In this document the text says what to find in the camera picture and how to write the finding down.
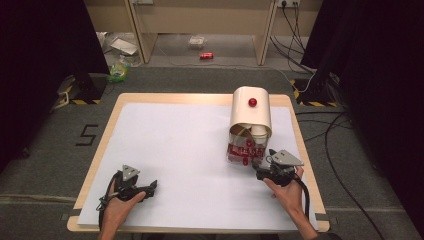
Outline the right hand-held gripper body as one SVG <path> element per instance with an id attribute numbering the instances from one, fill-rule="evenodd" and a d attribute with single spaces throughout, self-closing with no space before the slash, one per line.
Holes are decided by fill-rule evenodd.
<path id="1" fill-rule="evenodd" d="M 280 150 L 273 156 L 266 158 L 269 163 L 268 176 L 275 184 L 287 186 L 296 176 L 296 167 L 304 163 L 287 150 Z"/>

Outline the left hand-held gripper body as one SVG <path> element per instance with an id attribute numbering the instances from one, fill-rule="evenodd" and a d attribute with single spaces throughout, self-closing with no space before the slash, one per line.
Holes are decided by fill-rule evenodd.
<path id="1" fill-rule="evenodd" d="M 149 187 L 137 187 L 138 174 L 140 171 L 129 165 L 123 165 L 114 175 L 113 195 L 121 201 L 129 201 L 140 192 L 149 196 Z"/>

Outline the white drawer cabinet red knobs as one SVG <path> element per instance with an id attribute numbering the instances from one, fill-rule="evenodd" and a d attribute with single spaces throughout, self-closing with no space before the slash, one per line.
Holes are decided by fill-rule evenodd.
<path id="1" fill-rule="evenodd" d="M 253 125 L 264 125 L 268 131 L 265 144 L 256 144 L 251 136 Z M 247 166 L 261 163 L 272 135 L 268 92 L 260 87 L 242 86 L 233 93 L 227 159 Z"/>

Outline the person's left hand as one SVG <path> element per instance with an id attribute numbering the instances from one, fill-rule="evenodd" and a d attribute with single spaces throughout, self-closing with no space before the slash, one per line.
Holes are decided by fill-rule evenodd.
<path id="1" fill-rule="evenodd" d="M 146 193 L 142 191 L 128 201 L 112 198 L 105 209 L 103 221 L 105 223 L 122 224 L 135 205 L 143 200 L 145 196 Z"/>

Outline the person's right hand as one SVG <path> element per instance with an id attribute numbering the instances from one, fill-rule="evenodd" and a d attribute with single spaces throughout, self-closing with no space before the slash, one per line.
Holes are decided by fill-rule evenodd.
<path id="1" fill-rule="evenodd" d="M 302 187 L 295 180 L 284 187 L 276 185 L 268 178 L 264 178 L 263 182 L 272 190 L 272 197 L 278 199 L 293 221 L 306 217 L 302 206 Z"/>

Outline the white cup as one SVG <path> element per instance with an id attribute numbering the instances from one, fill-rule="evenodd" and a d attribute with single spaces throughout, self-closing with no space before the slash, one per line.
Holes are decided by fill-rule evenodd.
<path id="1" fill-rule="evenodd" d="M 264 125 L 253 125 L 251 136 L 256 144 L 265 144 L 268 140 L 268 131 Z"/>

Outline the white paper sheet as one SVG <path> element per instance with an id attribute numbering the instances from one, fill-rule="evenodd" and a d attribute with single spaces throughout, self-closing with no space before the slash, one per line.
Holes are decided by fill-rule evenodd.
<path id="1" fill-rule="evenodd" d="M 250 166 L 226 152 L 227 106 L 127 103 L 123 106 L 78 223 L 95 226 L 97 206 L 112 175 L 124 165 L 138 183 L 156 181 L 153 197 L 137 204 L 128 227 L 206 232 L 280 232 L 294 224 Z"/>

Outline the black stand base striped tape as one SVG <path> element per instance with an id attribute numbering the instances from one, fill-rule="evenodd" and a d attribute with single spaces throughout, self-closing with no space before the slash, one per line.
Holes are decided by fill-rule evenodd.
<path id="1" fill-rule="evenodd" d="M 296 103 L 303 106 L 336 107 L 336 101 L 325 83 L 315 84 L 311 79 L 292 79 Z"/>
<path id="2" fill-rule="evenodd" d="M 68 104 L 99 104 L 107 85 L 104 74 L 89 74 L 87 78 L 78 80 L 73 75 L 67 77 L 57 90 L 56 107 Z"/>

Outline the green plastic bag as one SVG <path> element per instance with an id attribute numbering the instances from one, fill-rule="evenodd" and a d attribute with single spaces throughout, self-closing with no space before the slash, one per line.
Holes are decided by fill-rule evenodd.
<path id="1" fill-rule="evenodd" d="M 107 79 L 110 82 L 124 82 L 127 79 L 128 70 L 128 63 L 123 58 L 120 58 L 112 64 Z"/>

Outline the black curtain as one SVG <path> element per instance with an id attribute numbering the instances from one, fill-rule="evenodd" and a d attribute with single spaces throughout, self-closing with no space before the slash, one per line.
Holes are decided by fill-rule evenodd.
<path id="1" fill-rule="evenodd" d="M 0 0 L 0 172 L 69 77 L 109 72 L 83 0 Z"/>
<path id="2" fill-rule="evenodd" d="M 424 0 L 322 0 L 303 64 L 335 73 L 424 240 Z"/>

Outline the white plastic packet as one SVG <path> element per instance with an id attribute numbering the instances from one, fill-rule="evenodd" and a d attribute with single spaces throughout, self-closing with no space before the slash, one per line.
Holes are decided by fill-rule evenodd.
<path id="1" fill-rule="evenodd" d="M 192 50 L 203 49 L 207 40 L 202 36 L 191 36 L 188 40 L 188 48 Z"/>

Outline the beige wooden desk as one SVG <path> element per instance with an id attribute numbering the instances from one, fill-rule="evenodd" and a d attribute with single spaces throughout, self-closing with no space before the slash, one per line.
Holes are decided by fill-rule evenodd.
<path id="1" fill-rule="evenodd" d="M 323 0 L 300 0 L 279 8 L 277 0 L 83 0 L 98 32 L 131 32 L 143 63 L 150 61 L 160 34 L 250 35 L 259 65 L 270 37 L 311 34 Z"/>

